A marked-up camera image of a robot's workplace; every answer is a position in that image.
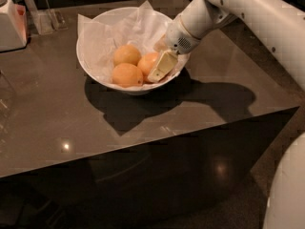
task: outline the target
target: white bowl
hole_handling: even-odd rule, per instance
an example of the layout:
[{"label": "white bowl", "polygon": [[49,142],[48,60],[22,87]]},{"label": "white bowl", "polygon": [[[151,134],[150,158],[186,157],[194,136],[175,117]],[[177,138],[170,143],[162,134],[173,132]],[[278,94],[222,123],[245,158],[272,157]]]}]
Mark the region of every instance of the white bowl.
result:
[{"label": "white bowl", "polygon": [[[92,21],[100,22],[100,23],[111,26],[111,25],[114,25],[115,23],[119,22],[123,18],[129,16],[132,12],[136,11],[137,9],[138,8],[136,8],[136,7],[126,7],[126,8],[120,8],[120,9],[115,9],[115,10],[109,10],[109,11],[106,11],[106,12],[101,13],[100,15],[96,16],[95,18],[92,19]],[[159,21],[162,21],[162,23],[165,23],[166,25],[168,23],[172,22],[172,19],[170,17],[164,15],[163,13],[153,10],[153,14],[156,16],[156,18]],[[96,73],[94,73],[94,69],[92,68],[92,66],[89,66],[84,60],[84,54],[81,52],[81,47],[80,47],[80,39],[79,39],[80,37],[81,37],[81,34],[79,35],[78,40],[77,40],[76,53],[77,53],[78,61],[79,61],[80,65],[82,66],[82,68],[84,69],[84,71],[98,83],[100,83],[110,89],[124,93],[124,94],[131,94],[131,95],[147,94],[154,89],[164,86],[165,84],[167,84],[168,82],[170,82],[171,80],[173,80],[175,77],[177,77],[180,74],[181,70],[184,68],[184,65],[186,64],[186,62],[188,61],[188,59],[190,57],[190,54],[179,55],[179,58],[181,57],[181,59],[182,59],[181,60],[182,63],[179,62],[180,66],[178,67],[178,69],[170,72],[169,73],[170,77],[167,77],[166,79],[161,80],[161,82],[159,82],[159,83],[146,84],[146,85],[144,85],[144,87],[123,88],[123,87],[114,85],[110,82],[101,80],[99,77],[100,75],[97,75]]]}]

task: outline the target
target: countertop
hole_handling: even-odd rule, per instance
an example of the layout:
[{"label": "countertop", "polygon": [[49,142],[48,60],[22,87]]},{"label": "countertop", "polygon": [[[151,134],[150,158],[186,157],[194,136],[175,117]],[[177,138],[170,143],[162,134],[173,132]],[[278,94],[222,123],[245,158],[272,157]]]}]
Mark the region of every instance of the countertop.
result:
[{"label": "countertop", "polygon": [[[174,17],[188,0],[149,0]],[[290,109],[294,101],[222,31],[208,34],[174,82],[142,96],[90,79],[76,56],[77,14],[144,0],[60,9],[67,30],[0,53],[15,96],[0,135],[0,177]]]}]

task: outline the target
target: plastic bottle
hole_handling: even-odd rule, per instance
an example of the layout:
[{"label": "plastic bottle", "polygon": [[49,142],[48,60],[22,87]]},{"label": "plastic bottle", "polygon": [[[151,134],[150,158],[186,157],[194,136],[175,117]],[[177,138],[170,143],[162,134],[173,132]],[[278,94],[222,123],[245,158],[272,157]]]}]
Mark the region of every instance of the plastic bottle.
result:
[{"label": "plastic bottle", "polygon": [[0,0],[0,52],[27,45],[25,7],[11,0]]}]

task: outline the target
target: orange fruit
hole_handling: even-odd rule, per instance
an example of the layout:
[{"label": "orange fruit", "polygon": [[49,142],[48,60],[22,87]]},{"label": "orange fruit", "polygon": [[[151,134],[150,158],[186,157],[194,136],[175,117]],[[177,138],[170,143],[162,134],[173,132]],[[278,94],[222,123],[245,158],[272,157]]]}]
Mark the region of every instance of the orange fruit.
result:
[{"label": "orange fruit", "polygon": [[158,52],[149,52],[145,54],[137,64],[137,67],[141,69],[144,81],[146,82],[150,82],[147,76],[150,74],[158,55]]},{"label": "orange fruit", "polygon": [[127,44],[118,47],[113,55],[113,64],[117,66],[121,63],[137,65],[141,59],[141,52],[134,45]]},{"label": "orange fruit", "polygon": [[142,86],[143,73],[133,64],[121,63],[115,66],[112,71],[112,83],[123,88]]}]

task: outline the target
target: white container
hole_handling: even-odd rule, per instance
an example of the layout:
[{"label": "white container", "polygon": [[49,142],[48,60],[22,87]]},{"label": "white container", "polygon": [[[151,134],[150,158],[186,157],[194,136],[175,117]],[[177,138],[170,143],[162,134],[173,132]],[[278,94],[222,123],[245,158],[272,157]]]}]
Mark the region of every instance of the white container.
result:
[{"label": "white container", "polygon": [[0,0],[0,52],[26,47],[25,7]]}]

